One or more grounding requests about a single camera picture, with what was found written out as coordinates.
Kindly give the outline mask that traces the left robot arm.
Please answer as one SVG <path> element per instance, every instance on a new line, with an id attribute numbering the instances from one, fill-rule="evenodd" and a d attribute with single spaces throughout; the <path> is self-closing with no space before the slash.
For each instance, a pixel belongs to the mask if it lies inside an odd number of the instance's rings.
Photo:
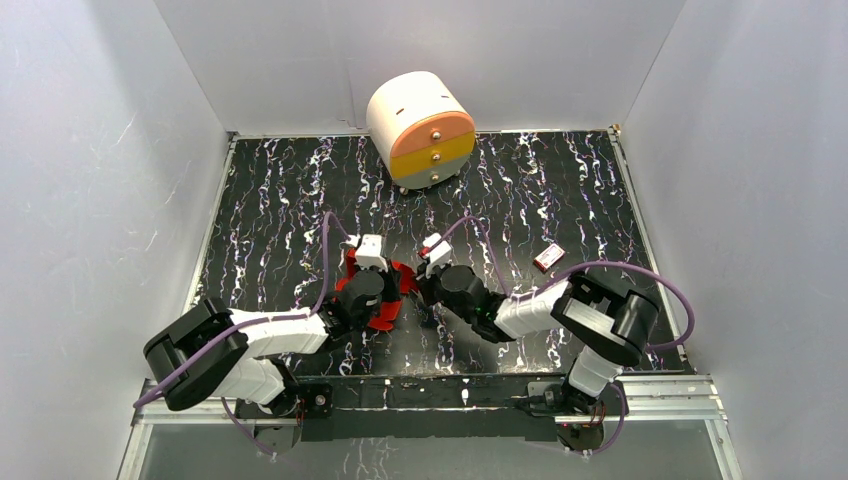
<path id="1" fill-rule="evenodd" d="M 149 340 L 143 355 L 172 411 L 210 397 L 250 402 L 288 416 L 307 398 L 283 356 L 332 352 L 398 310 L 407 293 L 398 264 L 355 268 L 311 311 L 260 315 L 207 298 Z"/>

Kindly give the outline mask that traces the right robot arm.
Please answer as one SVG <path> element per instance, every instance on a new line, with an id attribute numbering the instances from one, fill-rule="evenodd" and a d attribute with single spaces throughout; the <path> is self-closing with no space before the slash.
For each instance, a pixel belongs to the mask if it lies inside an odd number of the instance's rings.
<path id="1" fill-rule="evenodd" d="M 553 329 L 582 342 L 562 385 L 524 401 L 533 415 L 590 413 L 625 368 L 640 364 L 662 311 L 656 294 L 609 275 L 599 263 L 521 298 L 488 289 L 467 265 L 424 261 L 415 283 L 426 305 L 442 305 L 492 343 Z"/>

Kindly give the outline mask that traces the red paper box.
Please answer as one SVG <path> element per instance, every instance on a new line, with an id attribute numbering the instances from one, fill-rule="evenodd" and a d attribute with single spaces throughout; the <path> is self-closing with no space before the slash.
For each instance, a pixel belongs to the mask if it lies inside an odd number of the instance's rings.
<path id="1" fill-rule="evenodd" d="M 401 309 L 403 296 L 419 292 L 415 271 L 406 264 L 388 260 L 387 269 L 360 267 L 356 250 L 349 248 L 345 255 L 347 275 L 338 280 L 331 302 L 338 308 L 341 319 L 353 330 L 366 326 L 377 331 L 390 331 Z"/>

